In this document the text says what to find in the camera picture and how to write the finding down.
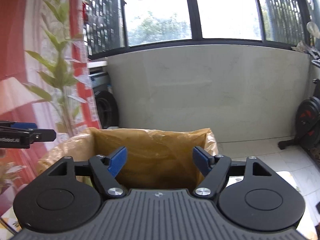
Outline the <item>cardboard box with plastic liner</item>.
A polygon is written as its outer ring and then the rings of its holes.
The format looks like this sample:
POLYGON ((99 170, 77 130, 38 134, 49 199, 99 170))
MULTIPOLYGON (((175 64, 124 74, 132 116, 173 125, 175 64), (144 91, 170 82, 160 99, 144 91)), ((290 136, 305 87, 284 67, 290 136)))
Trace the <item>cardboard box with plastic liner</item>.
POLYGON ((188 189, 192 191, 203 175, 193 163, 193 148, 202 147, 210 155, 218 154, 210 128, 191 132, 151 129, 83 130, 49 150, 37 162, 42 173, 64 156, 87 161, 97 155, 109 155, 119 147, 127 148, 127 162, 116 180, 127 189, 188 189))

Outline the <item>washing machine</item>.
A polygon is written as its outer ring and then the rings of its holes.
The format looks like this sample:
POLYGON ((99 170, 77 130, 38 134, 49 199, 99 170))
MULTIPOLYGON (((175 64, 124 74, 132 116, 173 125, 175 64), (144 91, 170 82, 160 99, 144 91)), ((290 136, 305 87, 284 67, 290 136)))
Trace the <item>washing machine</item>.
POLYGON ((107 72, 107 58, 87 64, 102 129, 119 126, 119 110, 107 72))

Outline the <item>black exercise bike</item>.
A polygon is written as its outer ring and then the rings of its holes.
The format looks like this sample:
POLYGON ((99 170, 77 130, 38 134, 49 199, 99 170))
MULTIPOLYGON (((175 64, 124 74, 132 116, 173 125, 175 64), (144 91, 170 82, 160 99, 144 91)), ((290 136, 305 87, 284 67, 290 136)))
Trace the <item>black exercise bike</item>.
POLYGON ((319 78, 312 80, 315 89, 310 98, 298 106, 295 116, 295 131, 293 139, 278 142, 280 150, 289 146, 299 145, 305 150, 317 150, 319 146, 319 78))

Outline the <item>red printed wall curtain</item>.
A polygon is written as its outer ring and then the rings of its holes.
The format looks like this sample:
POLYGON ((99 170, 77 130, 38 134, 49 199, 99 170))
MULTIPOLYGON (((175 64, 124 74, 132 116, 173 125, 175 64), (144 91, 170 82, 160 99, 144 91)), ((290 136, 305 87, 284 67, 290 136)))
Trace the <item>red printed wall curtain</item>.
POLYGON ((82 0, 1 0, 1 119, 53 129, 53 142, 1 150, 1 213, 48 151, 100 128, 87 68, 82 0))

